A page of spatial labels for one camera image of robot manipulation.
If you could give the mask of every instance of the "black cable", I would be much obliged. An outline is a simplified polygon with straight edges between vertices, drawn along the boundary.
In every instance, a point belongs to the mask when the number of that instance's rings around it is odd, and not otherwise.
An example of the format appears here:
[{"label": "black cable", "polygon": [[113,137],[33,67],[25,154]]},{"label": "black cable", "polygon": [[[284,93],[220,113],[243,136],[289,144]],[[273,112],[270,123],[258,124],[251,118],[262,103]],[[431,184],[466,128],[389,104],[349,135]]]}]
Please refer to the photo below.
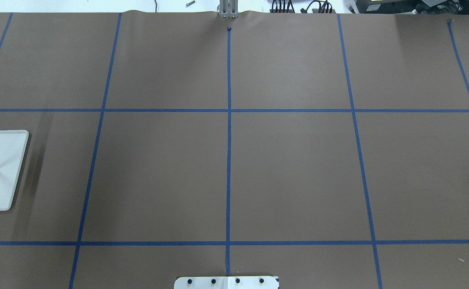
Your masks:
[{"label": "black cable", "polygon": [[322,2],[319,1],[319,0],[313,0],[312,2],[310,2],[310,5],[308,5],[308,7],[306,7],[306,9],[302,8],[300,11],[301,11],[302,13],[307,13],[307,12],[308,12],[308,9],[310,9],[310,6],[311,6],[314,2],[318,2],[318,9],[320,9],[320,7],[322,6]]},{"label": "black cable", "polygon": [[301,13],[307,13],[308,10],[310,9],[310,6],[314,2],[318,3],[318,12],[319,13],[332,13],[332,5],[327,0],[326,1],[313,0],[312,2],[310,2],[310,5],[308,5],[308,7],[306,7],[306,9],[302,8],[300,10]]},{"label": "black cable", "polygon": [[292,6],[292,11],[293,13],[295,13],[294,4],[292,3],[292,0],[288,0],[288,7],[286,7],[286,13],[290,12],[290,6]]},{"label": "black cable", "polygon": [[352,14],[356,14],[356,11],[354,11],[354,8],[352,7],[352,5],[349,4],[349,11],[352,13]]}]

